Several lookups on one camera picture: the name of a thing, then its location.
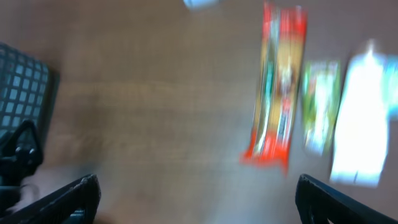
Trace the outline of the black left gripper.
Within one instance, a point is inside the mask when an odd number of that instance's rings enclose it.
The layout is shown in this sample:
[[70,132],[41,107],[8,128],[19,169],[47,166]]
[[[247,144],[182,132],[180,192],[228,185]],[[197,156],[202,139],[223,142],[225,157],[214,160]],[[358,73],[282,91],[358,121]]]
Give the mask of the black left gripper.
[[11,213],[11,207],[21,200],[22,181],[33,175],[44,161],[37,127],[25,120],[15,131],[2,137],[1,215]]

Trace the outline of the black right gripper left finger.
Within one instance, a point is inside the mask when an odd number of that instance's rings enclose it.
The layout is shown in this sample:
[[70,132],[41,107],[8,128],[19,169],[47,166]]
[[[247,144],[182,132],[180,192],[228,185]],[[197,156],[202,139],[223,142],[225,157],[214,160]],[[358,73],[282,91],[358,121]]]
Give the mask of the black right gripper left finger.
[[1,218],[1,223],[93,223],[100,199],[98,178],[94,174],[88,174]]

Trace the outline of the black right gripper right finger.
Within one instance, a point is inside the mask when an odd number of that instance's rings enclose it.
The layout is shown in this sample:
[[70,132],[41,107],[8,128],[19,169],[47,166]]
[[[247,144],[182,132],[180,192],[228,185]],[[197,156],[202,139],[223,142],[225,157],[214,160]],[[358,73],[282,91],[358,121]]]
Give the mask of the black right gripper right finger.
[[397,224],[388,217],[308,175],[300,175],[295,204],[304,224]]

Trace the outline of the white tube gold cap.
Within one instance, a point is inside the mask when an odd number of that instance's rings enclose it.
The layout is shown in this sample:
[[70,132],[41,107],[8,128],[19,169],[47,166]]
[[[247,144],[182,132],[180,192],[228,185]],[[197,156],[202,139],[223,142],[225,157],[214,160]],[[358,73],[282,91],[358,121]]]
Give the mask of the white tube gold cap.
[[350,57],[335,126],[331,182],[378,186],[388,154],[387,109],[381,90],[386,60],[374,39]]

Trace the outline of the green snack pouch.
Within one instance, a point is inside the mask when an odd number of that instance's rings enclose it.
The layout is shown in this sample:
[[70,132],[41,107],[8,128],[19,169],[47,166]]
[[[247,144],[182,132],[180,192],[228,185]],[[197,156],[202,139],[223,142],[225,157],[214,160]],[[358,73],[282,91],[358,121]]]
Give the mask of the green snack pouch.
[[339,61],[309,61],[302,77],[305,150],[316,156],[331,147],[341,96]]

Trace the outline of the orange spaghetti pack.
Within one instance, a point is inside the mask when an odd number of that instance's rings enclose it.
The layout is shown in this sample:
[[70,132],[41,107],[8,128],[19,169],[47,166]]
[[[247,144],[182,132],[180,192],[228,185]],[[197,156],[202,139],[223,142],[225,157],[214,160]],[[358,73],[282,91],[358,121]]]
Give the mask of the orange spaghetti pack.
[[289,169],[306,36],[307,12],[300,6],[263,4],[261,72],[245,164]]

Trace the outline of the teal tissue wipes pack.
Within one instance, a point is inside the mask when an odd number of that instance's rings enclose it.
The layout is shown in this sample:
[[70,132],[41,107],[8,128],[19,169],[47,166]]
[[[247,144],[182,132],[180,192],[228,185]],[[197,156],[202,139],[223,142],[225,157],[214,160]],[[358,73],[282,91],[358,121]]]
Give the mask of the teal tissue wipes pack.
[[386,104],[387,115],[397,119],[397,56],[390,55],[383,73],[383,100]]

